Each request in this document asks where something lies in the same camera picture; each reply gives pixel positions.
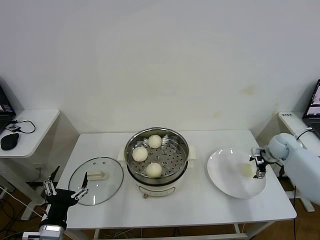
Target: robotic arm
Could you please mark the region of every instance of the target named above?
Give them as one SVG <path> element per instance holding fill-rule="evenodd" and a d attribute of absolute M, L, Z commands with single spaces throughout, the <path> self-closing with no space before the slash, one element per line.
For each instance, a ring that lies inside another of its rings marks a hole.
<path fill-rule="evenodd" d="M 22 240 L 40 239 L 40 240 L 59 240 L 62 239 L 64 231 L 67 228 L 67 213 L 71 206 L 88 193 L 87 173 L 84 175 L 83 183 L 78 192 L 55 188 L 53 180 L 59 170 L 59 166 L 50 175 L 48 180 L 43 182 L 45 199 L 50 204 L 50 210 L 45 219 L 39 225 L 39 232 L 24 232 Z"/>
<path fill-rule="evenodd" d="M 304 197 L 320 205 L 320 158 L 300 146 L 294 136 L 281 133 L 264 148 L 254 147 L 250 161 L 255 160 L 256 175 L 264 178 L 266 165 L 283 161 L 285 173 Z"/>

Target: white plate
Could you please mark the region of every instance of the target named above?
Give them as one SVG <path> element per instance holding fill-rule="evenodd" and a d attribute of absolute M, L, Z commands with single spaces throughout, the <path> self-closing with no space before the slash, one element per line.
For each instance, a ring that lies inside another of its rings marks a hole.
<path fill-rule="evenodd" d="M 243 174 L 243 164 L 249 163 L 250 155 L 234 148 L 215 151 L 207 162 L 207 170 L 212 182 L 224 193 L 239 199 L 258 196 L 266 187 L 266 177 L 252 178 Z M 256 163 L 252 161 L 254 171 Z"/>

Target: steamed bun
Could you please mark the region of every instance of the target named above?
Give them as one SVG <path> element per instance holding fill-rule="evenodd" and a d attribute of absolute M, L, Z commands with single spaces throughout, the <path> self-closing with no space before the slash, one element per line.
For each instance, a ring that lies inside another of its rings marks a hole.
<path fill-rule="evenodd" d="M 137 162 L 143 162 L 148 157 L 148 151 L 143 146 L 139 146 L 133 150 L 132 157 Z"/>
<path fill-rule="evenodd" d="M 252 163 L 243 163 L 242 173 L 248 178 L 253 178 L 254 175 L 256 175 L 255 165 L 253 165 Z"/>
<path fill-rule="evenodd" d="M 150 163 L 146 169 L 145 174 L 151 178 L 159 178 L 162 174 L 162 166 L 159 163 Z"/>
<path fill-rule="evenodd" d="M 152 149 L 160 148 L 162 145 L 162 138 L 159 135 L 151 135 L 148 139 L 148 145 Z"/>

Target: white table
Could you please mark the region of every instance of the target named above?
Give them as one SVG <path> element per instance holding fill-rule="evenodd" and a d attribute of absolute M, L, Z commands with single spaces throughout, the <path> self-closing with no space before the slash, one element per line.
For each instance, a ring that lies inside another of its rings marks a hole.
<path fill-rule="evenodd" d="M 124 170 L 119 191 L 95 206 L 77 204 L 67 216 L 67 228 L 113 229 L 154 228 L 235 224 L 235 234 L 191 237 L 190 239 L 237 239 L 256 235 L 274 221 L 297 216 L 274 172 L 268 166 L 264 192 L 252 199 L 237 199 L 221 192 L 205 171 L 210 155 L 219 148 L 235 148 L 250 153 L 258 144 L 249 130 L 181 131 L 189 145 L 195 146 L 197 159 L 188 168 L 181 186 L 172 195 L 147 199 Z M 95 157 L 117 159 L 119 149 L 134 133 L 93 133 L 80 135 L 62 173 L 58 188 L 68 189 L 71 175 L 78 166 Z M 240 233 L 237 223 L 256 223 Z"/>
<path fill-rule="evenodd" d="M 31 199 L 31 202 L 28 204 L 28 207 L 31 209 L 34 209 L 35 206 L 44 203 L 44 199 L 40 196 L 43 187 L 38 187 L 37 190 L 34 191 L 28 184 L 25 183 L 24 179 L 15 173 L 14 165 L 10 164 L 9 159 L 30 157 L 36 151 L 37 147 L 57 119 L 58 115 L 58 109 L 23 110 L 16 116 L 15 119 L 18 121 L 30 120 L 36 127 L 35 132 L 30 134 L 19 133 L 18 143 L 15 148 L 8 151 L 0 149 L 0 175 L 17 189 L 19 189 L 29 199 Z M 17 123 L 17 125 L 21 126 L 21 129 L 25 132 L 33 130 L 33 126 L 28 122 Z M 0 139 L 8 134 L 12 134 L 12 132 L 9 130 L 4 130 L 0 134 Z M 31 214 L 32 211 L 26 208 L 21 219 L 28 220 Z"/>
<path fill-rule="evenodd" d="M 281 111 L 279 112 L 278 117 L 288 128 L 290 133 L 295 134 L 296 132 L 308 127 L 302 120 L 303 115 L 303 111 Z M 320 139 L 313 132 L 306 132 L 299 139 L 306 149 L 313 151 L 320 156 Z M 294 198 L 294 191 L 287 191 L 286 194 L 290 199 Z M 315 211 L 311 202 L 304 198 L 300 194 L 299 190 L 296 191 L 295 198 L 301 200 L 307 212 Z"/>

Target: table leg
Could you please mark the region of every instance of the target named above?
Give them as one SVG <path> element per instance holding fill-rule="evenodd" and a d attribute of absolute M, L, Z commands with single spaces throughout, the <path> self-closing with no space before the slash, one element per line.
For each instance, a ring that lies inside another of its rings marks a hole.
<path fill-rule="evenodd" d="M 253 236 L 257 235 L 261 231 L 265 230 L 267 227 L 269 227 L 271 224 L 273 224 L 275 221 L 266 221 L 266 222 L 257 222 L 254 223 L 246 232 L 248 238 L 250 239 Z"/>
<path fill-rule="evenodd" d="M 234 225 L 234 230 L 237 234 L 240 234 L 240 229 L 239 229 L 239 225 L 237 223 L 233 224 Z"/>
<path fill-rule="evenodd" d="M 296 192 L 295 191 L 286 191 L 285 193 L 289 199 L 294 199 L 294 197 L 295 197 L 295 199 L 300 199 L 307 212 L 310 213 L 310 212 L 315 211 L 315 208 L 314 208 L 314 206 L 312 206 L 312 203 L 309 200 L 305 199 L 303 196 L 301 196 L 301 193 L 298 189 L 296 190 Z"/>
<path fill-rule="evenodd" d="M 173 237 L 148 237 L 148 238 L 128 238 L 127 240 L 235 240 L 247 239 L 244 233 L 201 235 L 201 236 L 173 236 Z"/>
<path fill-rule="evenodd" d="M 4 199 L 4 197 L 6 195 L 6 191 L 8 191 L 7 187 L 5 187 L 4 190 L 2 191 L 2 193 L 0 194 L 0 199 Z"/>
<path fill-rule="evenodd" d="M 0 167 L 2 170 L 0 175 L 31 200 L 31 202 L 28 204 L 28 207 L 34 209 L 35 206 L 39 206 L 45 202 L 45 200 L 41 197 L 41 192 L 43 190 L 42 186 L 38 187 L 35 191 L 3 161 L 0 161 Z M 32 211 L 26 208 L 21 216 L 21 220 L 29 220 L 31 214 Z"/>
<path fill-rule="evenodd" d="M 100 233 L 100 229 L 97 228 L 97 229 L 94 231 L 93 239 L 99 239 L 99 233 Z"/>
<path fill-rule="evenodd" d="M 89 240 L 88 236 L 85 235 L 81 230 L 66 229 L 64 234 L 73 240 Z"/>
<path fill-rule="evenodd" d="M 0 176 L 0 186 L 7 188 L 7 191 L 12 193 L 15 190 L 15 187 L 7 182 L 2 176 Z"/>

